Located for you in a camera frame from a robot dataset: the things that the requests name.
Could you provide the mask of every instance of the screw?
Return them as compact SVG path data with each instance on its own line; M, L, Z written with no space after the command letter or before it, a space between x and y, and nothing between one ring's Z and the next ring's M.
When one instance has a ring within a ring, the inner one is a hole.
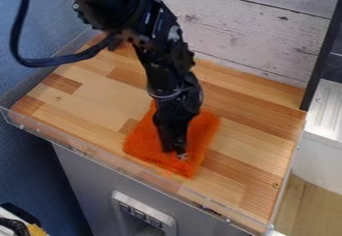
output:
M273 186L274 189L279 189L279 184L278 183L274 183L274 184L272 184L272 186Z
M74 5L72 5L72 8L78 10L80 8L80 5L78 3L74 3Z

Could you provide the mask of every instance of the wooden surface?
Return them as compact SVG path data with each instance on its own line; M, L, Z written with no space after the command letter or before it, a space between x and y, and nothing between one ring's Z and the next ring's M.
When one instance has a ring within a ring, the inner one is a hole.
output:
M204 87L204 106L222 119L202 167L191 180L161 173L177 184L139 175L190 201L203 203L196 193L202 194L215 201L206 203L213 210L260 232L270 220L302 128L305 113L297 107L303 90L209 61L198 61L194 71ZM162 170L122 151L126 135L150 105L145 82L133 49L123 46L115 53L102 51L94 59L58 68L12 110L158 172ZM50 138L55 134L50 129L40 133ZM82 145L63 135L58 140L78 149ZM96 148L82 150L115 162Z
M201 59L300 87L330 21L245 0L163 1Z
M342 196L290 176L275 228L287 236L340 236Z

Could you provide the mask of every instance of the orange sponge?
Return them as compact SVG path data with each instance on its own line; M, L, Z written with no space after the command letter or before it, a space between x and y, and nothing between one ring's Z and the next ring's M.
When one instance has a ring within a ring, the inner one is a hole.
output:
M209 111L202 111L195 117L188 129L187 152L189 158L185 161L177 159L175 152L164 153L158 138L158 132L152 122L156 108L151 106L148 113L128 135L124 151L136 158L153 163L168 171L185 177L192 177L200 167L220 119Z

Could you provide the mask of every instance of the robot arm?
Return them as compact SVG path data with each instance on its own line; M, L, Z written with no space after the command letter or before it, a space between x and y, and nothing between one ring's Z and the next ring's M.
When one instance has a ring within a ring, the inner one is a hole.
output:
M186 159L189 122L202 104L202 90L190 71L194 53L184 42L177 17L160 0L75 0L84 23L110 38L130 42L143 65L147 90L156 101L154 124L165 152Z

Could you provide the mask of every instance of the gray floor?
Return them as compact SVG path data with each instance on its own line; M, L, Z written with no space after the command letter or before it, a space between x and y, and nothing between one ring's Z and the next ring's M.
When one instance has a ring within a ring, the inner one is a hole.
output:
M14 61L9 32L19 0L0 0L0 96L35 72ZM27 57L51 56L85 29L72 0L32 0L22 36ZM87 236L88 225L51 145L0 119L0 204L32 213L50 235Z

